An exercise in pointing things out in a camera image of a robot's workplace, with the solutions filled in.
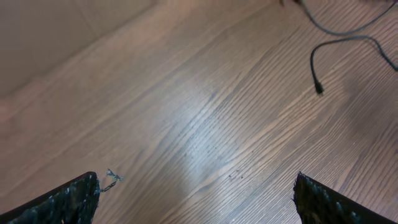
cable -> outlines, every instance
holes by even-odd
[[[312,16],[312,13],[309,11],[308,7],[305,5],[304,0],[296,0],[296,2],[298,2],[299,4],[301,4],[301,6],[304,8],[304,11],[305,11],[305,13],[307,14],[308,18],[311,20],[311,22],[312,22],[317,28],[319,28],[319,29],[322,30],[323,32],[325,32],[325,33],[327,33],[327,34],[330,34],[330,35],[345,36],[345,35],[354,34],[355,32],[358,32],[358,31],[360,31],[360,30],[363,30],[363,29],[367,28],[368,26],[370,26],[371,24],[375,23],[377,20],[379,20],[382,16],[386,15],[386,14],[390,11],[390,10],[395,6],[395,4],[398,2],[398,0],[394,0],[394,2],[392,3],[392,5],[391,5],[386,11],[384,11],[382,14],[380,14],[379,16],[377,16],[376,18],[374,18],[373,20],[371,20],[371,21],[368,22],[367,24],[365,24],[365,25],[363,25],[363,26],[361,26],[361,27],[359,27],[359,28],[357,28],[357,29],[348,31],[348,32],[335,32],[335,31],[328,30],[328,29],[322,27],[322,26],[317,22],[317,20]],[[311,57],[310,57],[310,65],[311,65],[312,78],[313,78],[313,81],[314,81],[314,84],[315,84],[315,90],[317,91],[317,93],[318,93],[319,95],[322,95],[322,94],[323,94],[324,89],[323,89],[322,84],[318,81],[317,76],[315,75],[315,69],[314,69],[314,66],[313,66],[313,58],[314,58],[315,52],[316,52],[320,47],[322,47],[322,46],[324,46],[324,45],[335,44],[335,43],[339,43],[339,42],[343,42],[343,41],[350,41],[350,40],[365,40],[365,39],[373,41],[373,42],[377,45],[377,48],[379,49],[379,53],[380,53],[380,55],[384,58],[384,60],[385,60],[396,72],[398,72],[398,66],[392,62],[392,60],[386,55],[386,53],[384,53],[384,51],[383,51],[381,45],[379,44],[379,42],[378,42],[376,39],[372,38],[372,37],[369,37],[369,36],[366,36],[366,35],[357,35],[357,36],[347,37],[347,38],[343,38],[343,39],[339,39],[339,40],[332,40],[332,41],[324,42],[324,43],[318,44],[318,45],[312,50]]]
[[[329,29],[324,28],[321,24],[319,24],[319,22],[314,18],[314,16],[312,15],[312,13],[310,12],[310,10],[308,9],[307,5],[305,4],[304,0],[299,0],[299,4],[301,4],[301,6],[304,8],[305,13],[307,14],[308,18],[312,21],[312,23],[320,30],[322,30],[323,32],[330,34],[330,35],[335,35],[335,36],[346,36],[346,35],[351,35],[354,34],[358,31],[361,31],[365,28],[367,28],[368,26],[372,25],[373,23],[375,23],[376,21],[378,21],[381,17],[383,17],[384,15],[386,15],[397,3],[397,0],[394,0],[394,2],[392,3],[392,5],[390,7],[388,7],[387,10],[385,10],[382,14],[378,15],[376,18],[374,18],[373,20],[371,20],[370,22],[368,22],[367,24],[356,28],[354,30],[350,30],[347,32],[335,32]]]
[[[311,58],[310,58],[310,65],[311,65],[312,78],[313,78],[313,82],[314,82],[314,84],[315,84],[315,90],[317,91],[317,93],[318,93],[319,95],[322,95],[322,94],[323,94],[323,87],[322,87],[322,84],[318,81],[317,76],[315,75],[315,69],[314,69],[314,67],[313,67],[313,58],[314,58],[315,52],[316,52],[320,47],[322,47],[322,46],[329,45],[329,44],[335,44],[335,43],[339,43],[339,42],[343,42],[343,41],[350,41],[350,40],[371,40],[371,41],[373,41],[373,42],[377,45],[377,48],[379,49],[379,53],[380,53],[380,55],[384,58],[384,60],[385,60],[389,65],[391,65],[391,67],[392,67],[396,72],[398,72],[398,66],[395,65],[395,64],[391,61],[391,59],[389,59],[389,58],[387,57],[386,53],[384,53],[384,51],[383,51],[381,45],[379,44],[379,42],[378,42],[376,39],[372,38],[372,37],[369,37],[369,36],[366,36],[366,35],[357,35],[357,36],[354,36],[354,37],[347,37],[347,38],[343,38],[343,39],[339,39],[339,40],[331,40],[331,41],[328,41],[328,42],[324,42],[324,43],[318,44],[318,45],[312,50],[312,52],[311,52]]]

cord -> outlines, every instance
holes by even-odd
[[[391,65],[391,67],[392,67],[396,72],[398,72],[398,66],[395,65],[395,64],[391,61],[391,59],[389,59],[389,57],[387,57],[387,55],[386,55],[386,53],[383,51],[383,49],[382,49],[380,43],[379,43],[376,39],[374,39],[374,38],[372,38],[372,37],[369,37],[369,36],[366,36],[366,35],[357,35],[357,36],[347,37],[347,38],[343,38],[343,39],[339,39],[339,40],[331,40],[331,41],[328,41],[328,42],[324,42],[324,43],[318,44],[318,45],[312,50],[312,52],[311,52],[311,58],[310,58],[310,65],[311,65],[312,78],[313,78],[313,81],[314,81],[314,84],[315,84],[315,90],[317,91],[317,93],[318,93],[319,95],[322,95],[322,94],[323,94],[323,87],[322,87],[322,84],[318,81],[317,76],[315,75],[315,69],[314,69],[314,66],[313,66],[313,58],[314,58],[315,52],[316,52],[320,47],[322,47],[322,46],[329,45],[329,44],[335,44],[335,43],[339,43],[339,42],[343,42],[343,41],[350,41],[350,40],[371,40],[371,41],[373,41],[373,42],[376,44],[377,48],[379,49],[379,53],[380,53],[380,55],[384,58],[384,60],[385,60],[389,65]]]
[[[318,29],[322,30],[323,32],[325,32],[327,34],[330,34],[330,35],[335,35],[335,36],[351,35],[351,34],[354,34],[354,33],[358,32],[358,31],[361,31],[361,30],[367,28],[368,26],[370,26],[373,23],[375,23],[376,21],[378,21],[381,17],[386,15],[395,6],[396,3],[397,3],[397,0],[394,0],[392,5],[390,7],[388,7],[388,9],[386,9],[382,14],[378,15],[376,18],[374,18],[373,20],[371,20],[370,22],[368,22],[367,24],[365,24],[365,25],[363,25],[363,26],[361,26],[359,28],[356,28],[356,29],[353,29],[353,30],[350,30],[350,31],[347,31],[347,32],[335,32],[335,31],[332,31],[330,29],[326,29],[321,24],[319,24],[319,22],[314,18],[314,16],[312,15],[310,10],[308,9],[307,5],[305,4],[305,1],[304,0],[299,0],[299,4],[302,5],[302,7],[304,8],[305,13],[307,14],[308,18],[312,21],[312,23]]]
[[[305,11],[305,13],[307,14],[308,18],[311,20],[311,22],[312,22],[317,28],[319,28],[319,29],[322,30],[323,32],[325,32],[325,33],[327,33],[327,34],[330,34],[330,35],[344,36],[344,35],[351,35],[351,34],[354,34],[355,32],[358,32],[358,31],[360,31],[360,30],[363,30],[363,29],[367,28],[368,26],[370,26],[371,24],[375,23],[377,20],[379,20],[382,16],[386,15],[386,14],[390,11],[390,10],[395,6],[395,4],[398,2],[398,0],[394,0],[394,2],[392,3],[392,5],[391,5],[387,10],[385,10],[382,14],[380,14],[379,16],[377,16],[376,18],[374,18],[373,20],[371,20],[371,21],[368,22],[367,24],[365,24],[365,25],[363,25],[363,26],[361,26],[361,27],[359,27],[359,28],[357,28],[357,29],[350,30],[350,31],[348,31],[348,32],[335,32],[335,31],[328,30],[328,29],[324,28],[324,27],[323,27],[322,25],[320,25],[320,24],[317,22],[317,20],[314,18],[314,16],[312,15],[312,13],[310,12],[310,10],[308,9],[307,5],[305,5],[304,0],[297,0],[297,2],[298,2],[299,4],[301,4],[301,6],[304,8],[304,11]],[[383,51],[383,49],[382,49],[380,43],[379,43],[376,39],[374,39],[374,38],[372,38],[372,37],[370,37],[370,36],[366,36],[366,35],[357,35],[357,36],[347,37],[347,38],[343,38],[343,39],[339,39],[339,40],[332,40],[332,41],[324,42],[324,43],[318,44],[318,45],[312,50],[311,57],[310,57],[310,65],[311,65],[312,78],[313,78],[313,81],[314,81],[314,84],[315,84],[315,90],[317,91],[317,93],[318,93],[319,95],[322,95],[322,94],[323,94],[324,89],[323,89],[322,84],[318,81],[317,76],[315,75],[315,69],[314,69],[314,66],[313,66],[313,58],[314,58],[315,52],[316,52],[320,47],[322,47],[322,46],[324,46],[324,45],[335,44],[335,43],[339,43],[339,42],[343,42],[343,41],[350,41],[350,40],[371,40],[371,41],[373,41],[373,42],[377,45],[377,48],[379,49],[379,53],[380,53],[380,55],[384,58],[384,60],[385,60],[396,72],[398,72],[398,66],[392,62],[392,60],[386,55],[386,53],[384,53],[384,51]]]

cable connector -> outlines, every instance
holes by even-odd
[[[320,82],[315,82],[315,90],[317,91],[318,95],[323,96],[323,86]]]

brown wooden surface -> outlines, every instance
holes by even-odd
[[[308,1],[347,30],[388,5]],[[396,9],[363,33],[394,57]],[[398,221],[396,72],[275,0],[159,0],[0,100],[0,213],[93,170],[94,223],[299,223],[301,170]],[[12,74],[2,74],[2,82]]]

